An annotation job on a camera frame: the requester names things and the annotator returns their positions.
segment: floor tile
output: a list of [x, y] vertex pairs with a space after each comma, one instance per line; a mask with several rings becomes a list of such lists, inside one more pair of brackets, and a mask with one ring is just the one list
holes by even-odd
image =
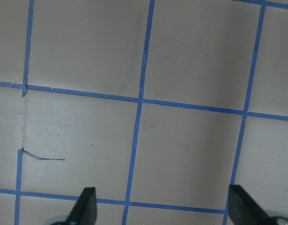
[[243, 109], [259, 6], [158, 0], [145, 98]]
[[[67, 218], [76, 201], [21, 197], [20, 224], [50, 225]], [[120, 224], [124, 207], [120, 205], [97, 204], [96, 225]]]
[[0, 225], [14, 224], [15, 195], [0, 194]]
[[0, 87], [0, 188], [15, 190], [17, 155], [23, 142], [22, 91]]
[[132, 201], [224, 209], [241, 117], [144, 105]]
[[22, 83], [28, 2], [0, 1], [0, 81]]
[[248, 118], [236, 183], [264, 209], [288, 215], [288, 122]]
[[266, 8], [249, 110], [288, 116], [288, 10]]
[[223, 215], [212, 213], [199, 213], [177, 210], [163, 210], [141, 207], [130, 207], [128, 213], [128, 225], [220, 225]]
[[29, 84], [137, 97], [148, 4], [36, 1]]
[[24, 191], [78, 196], [95, 186], [98, 198], [124, 200], [135, 103], [29, 91]]

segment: black wire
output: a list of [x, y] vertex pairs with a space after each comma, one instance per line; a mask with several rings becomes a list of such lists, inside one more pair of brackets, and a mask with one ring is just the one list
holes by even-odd
[[23, 153], [25, 153], [25, 154], [27, 154], [27, 155], [35, 158], [35, 159], [38, 159], [38, 160], [65, 160], [65, 159], [63, 159], [63, 158], [41, 158], [41, 157], [39, 157], [39, 156], [36, 156], [36, 155], [30, 153], [29, 151], [25, 151], [24, 148], [22, 148], [21, 151], [22, 151]]

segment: black plastic part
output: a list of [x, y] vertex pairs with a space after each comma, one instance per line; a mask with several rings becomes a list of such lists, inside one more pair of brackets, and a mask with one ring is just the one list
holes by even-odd
[[86, 187], [65, 222], [52, 225], [94, 225], [97, 219], [96, 190]]
[[287, 218], [269, 217], [240, 185], [229, 186], [228, 214], [234, 225], [279, 225], [278, 219], [288, 224]]

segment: blue painter's tape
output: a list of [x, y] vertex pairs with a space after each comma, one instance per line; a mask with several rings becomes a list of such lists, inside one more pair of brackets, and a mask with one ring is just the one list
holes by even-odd
[[21, 177], [22, 177], [22, 151], [18, 150], [14, 225], [19, 225]]
[[30, 46], [31, 46], [31, 32], [32, 32], [34, 3], [35, 3], [35, 0], [30, 0], [29, 7], [28, 7], [22, 97], [24, 97], [27, 93], [27, 76], [28, 76], [29, 62], [30, 62]]
[[101, 199], [101, 198], [97, 198], [97, 203], [111, 204], [111, 205], [125, 205], [125, 201]]
[[254, 44], [254, 51], [253, 51], [253, 56], [252, 56], [251, 68], [250, 68], [250, 76], [249, 76], [247, 94], [246, 94], [245, 105], [244, 105], [244, 111], [245, 112], [248, 111], [250, 98], [251, 98], [252, 85], [253, 85], [256, 61], [257, 61], [257, 56], [258, 56], [258, 49], [259, 49], [259, 43], [260, 43], [260, 37], [261, 37], [262, 24], [263, 24], [264, 16], [265, 16], [265, 9], [266, 9], [265, 3], [266, 3], [266, 1], [264, 0], [264, 3], [261, 5], [260, 13], [259, 13], [256, 38], [255, 38], [255, 44]]
[[265, 113], [258, 113], [258, 112], [248, 112], [248, 116], [288, 121], [288, 116], [279, 116], [279, 115], [272, 115], [272, 114], [265, 114]]
[[[259, 18], [258, 18], [257, 32], [256, 32], [256, 37], [255, 37], [250, 76], [249, 76], [246, 99], [245, 99], [245, 104], [244, 104], [243, 118], [242, 118], [241, 128], [240, 128], [238, 140], [237, 140], [236, 154], [235, 154], [235, 159], [234, 159], [234, 163], [232, 167], [230, 184], [234, 184], [235, 179], [236, 179], [236, 172], [237, 172], [237, 166], [238, 166], [238, 161], [240, 157], [243, 137], [244, 137], [246, 118], [248, 116], [248, 108], [249, 108], [249, 102], [251, 98], [252, 85], [253, 85], [253, 79], [254, 79], [254, 73], [255, 73], [255, 67], [256, 67], [256, 62], [257, 62], [258, 49], [259, 49], [259, 43], [260, 43], [260, 37], [261, 37], [261, 31], [262, 31], [262, 24], [263, 24], [263, 20], [265, 16], [265, 9], [266, 9], [266, 0], [263, 0], [261, 7], [260, 7], [260, 13], [259, 13]], [[227, 219], [228, 219], [228, 199], [226, 200], [226, 206], [225, 206], [225, 212], [224, 212], [222, 225], [226, 225]]]
[[21, 192], [22, 196], [38, 197], [38, 198], [51, 198], [51, 199], [60, 199], [60, 200], [71, 200], [77, 201], [78, 197], [67, 196], [67, 195], [53, 195], [53, 194], [44, 194], [36, 192]]
[[0, 87], [22, 89], [23, 85], [22, 84], [18, 84], [18, 83], [0, 81]]
[[211, 112], [217, 112], [217, 113], [230, 113], [230, 114], [236, 114], [236, 115], [242, 115], [243, 114], [243, 111], [241, 111], [241, 110], [225, 109], [225, 108], [210, 107], [210, 106], [203, 106], [203, 105], [193, 105], [193, 104], [178, 103], [178, 102], [167, 102], [167, 101], [160, 101], [160, 100], [144, 99], [143, 103], [163, 105], [163, 106], [172, 106], [172, 107], [180, 107], [180, 108], [184, 108], [184, 109], [197, 109], [197, 110], [211, 111]]
[[43, 87], [43, 86], [36, 86], [36, 85], [27, 85], [27, 87], [29, 90], [38, 90], [38, 91], [60, 93], [60, 94], [67, 94], [67, 95], [85, 96], [85, 97], [92, 97], [92, 98], [103, 98], [103, 99], [126, 101], [126, 102], [138, 102], [138, 99], [136, 97], [107, 95], [107, 94], [86, 92], [86, 91], [80, 91], [80, 90], [50, 88], [50, 87]]
[[165, 210], [180, 210], [180, 211], [216, 213], [216, 214], [224, 213], [224, 210], [204, 209], [204, 208], [185, 207], [185, 206], [176, 206], [176, 205], [151, 204], [151, 203], [141, 203], [141, 202], [131, 202], [130, 205], [136, 206], [136, 207], [146, 207], [146, 208], [165, 209]]
[[130, 206], [134, 165], [135, 165], [138, 135], [139, 135], [139, 128], [140, 128], [140, 117], [141, 117], [142, 106], [143, 106], [142, 101], [144, 98], [145, 76], [146, 76], [146, 68], [147, 68], [147, 61], [148, 61], [148, 51], [149, 51], [149, 42], [150, 42], [150, 35], [151, 35], [151, 28], [152, 28], [154, 4], [155, 4], [155, 0], [150, 0], [148, 18], [147, 18], [147, 26], [146, 26], [146, 34], [145, 34], [143, 59], [142, 59], [142, 68], [140, 72], [139, 99], [138, 99], [136, 118], [134, 122], [133, 144], [132, 144], [131, 157], [130, 157], [130, 165], [129, 165], [129, 173], [128, 173], [126, 197], [125, 197], [125, 210], [123, 212], [122, 225], [126, 225], [127, 223], [128, 209]]
[[[51, 198], [51, 199], [70, 200], [70, 201], [77, 201], [79, 198], [77, 196], [53, 195], [53, 194], [36, 193], [36, 192], [21, 192], [21, 196], [30, 196], [30, 197], [38, 197], [38, 198]], [[111, 199], [99, 199], [99, 198], [97, 198], [97, 203], [113, 204], [113, 205], [125, 205], [125, 201], [118, 201], [118, 200], [111, 200]]]
[[256, 5], [261, 5], [262, 3], [262, 0], [233, 0], [233, 1], [251, 3], [251, 4], [256, 4]]
[[288, 5], [287, 4], [281, 4], [281, 3], [272, 2], [272, 1], [267, 1], [266, 2], [266, 6], [274, 7], [274, 8], [288, 9]]
[[0, 189], [0, 194], [15, 195], [16, 191], [7, 190], [7, 189]]
[[[251, 4], [256, 4], [256, 5], [261, 5], [262, 4], [262, 0], [233, 0], [233, 1], [251, 3]], [[267, 7], [288, 9], [288, 5], [287, 4], [277, 3], [277, 2], [273, 2], [273, 1], [266, 1], [265, 5]]]

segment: wire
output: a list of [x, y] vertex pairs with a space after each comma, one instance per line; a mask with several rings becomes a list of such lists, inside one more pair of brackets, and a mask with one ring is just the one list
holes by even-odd
[[27, 155], [35, 158], [35, 159], [38, 159], [38, 160], [63, 160], [63, 161], [65, 160], [65, 159], [63, 159], [63, 158], [41, 158], [41, 157], [39, 157], [39, 156], [36, 156], [36, 155], [30, 153], [29, 151], [25, 151], [24, 148], [22, 148], [21, 151], [22, 151], [23, 153], [25, 153], [25, 154], [27, 154]]

